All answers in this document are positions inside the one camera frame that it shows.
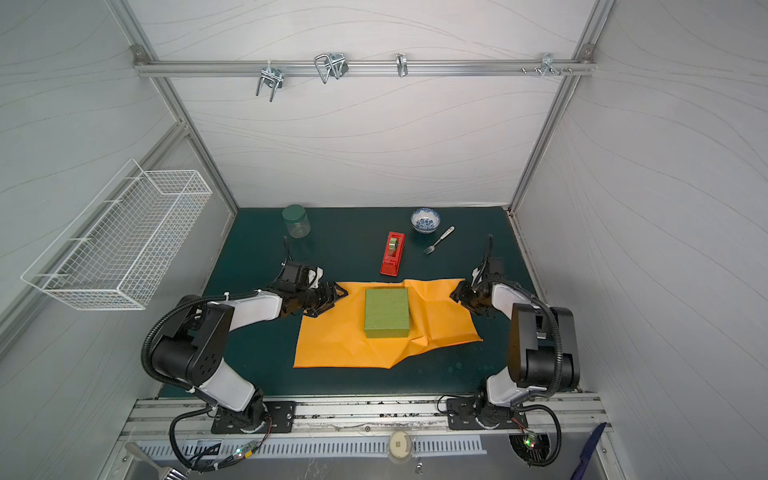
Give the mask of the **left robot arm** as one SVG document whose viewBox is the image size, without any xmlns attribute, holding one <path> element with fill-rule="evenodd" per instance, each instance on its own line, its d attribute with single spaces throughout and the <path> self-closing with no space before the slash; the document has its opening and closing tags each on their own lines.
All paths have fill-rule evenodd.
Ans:
<svg viewBox="0 0 768 480">
<path fill-rule="evenodd" d="M 295 313 L 316 318 L 348 291 L 323 279 L 323 270 L 286 260 L 265 289 L 219 296 L 187 295 L 150 329 L 141 364 L 154 380 L 181 388 L 253 431 L 267 416 L 263 394 L 224 359 L 231 332 Z"/>
</svg>

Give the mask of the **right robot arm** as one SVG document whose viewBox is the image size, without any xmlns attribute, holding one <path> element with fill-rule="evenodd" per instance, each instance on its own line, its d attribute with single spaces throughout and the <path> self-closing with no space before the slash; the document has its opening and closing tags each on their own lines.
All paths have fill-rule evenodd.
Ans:
<svg viewBox="0 0 768 480">
<path fill-rule="evenodd" d="M 530 400 L 577 389 L 581 368 L 572 311 L 507 279 L 501 258 L 485 258 L 451 299 L 474 314 L 499 313 L 509 320 L 507 364 L 485 380 L 473 401 L 475 415 L 486 424 L 499 411 L 520 411 Z"/>
</svg>

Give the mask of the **green gift box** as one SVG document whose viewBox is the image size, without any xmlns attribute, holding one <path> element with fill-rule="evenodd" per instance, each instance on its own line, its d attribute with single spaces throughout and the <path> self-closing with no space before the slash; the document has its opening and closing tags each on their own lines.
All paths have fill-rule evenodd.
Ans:
<svg viewBox="0 0 768 480">
<path fill-rule="evenodd" d="M 406 338 L 410 328 L 407 289 L 373 288 L 366 291 L 364 332 L 368 338 Z"/>
</svg>

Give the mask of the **orange wrapping paper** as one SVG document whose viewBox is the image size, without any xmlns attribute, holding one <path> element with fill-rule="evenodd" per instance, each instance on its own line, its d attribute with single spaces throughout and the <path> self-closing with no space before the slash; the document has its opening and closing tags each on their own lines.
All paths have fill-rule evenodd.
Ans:
<svg viewBox="0 0 768 480">
<path fill-rule="evenodd" d="M 317 318 L 302 318 L 294 366 L 390 369 L 408 357 L 479 342 L 469 311 L 450 298 L 458 284 L 457 279 L 343 282 L 346 297 Z M 365 332 L 366 293 L 398 288 L 408 292 L 408 334 L 369 337 Z"/>
</svg>

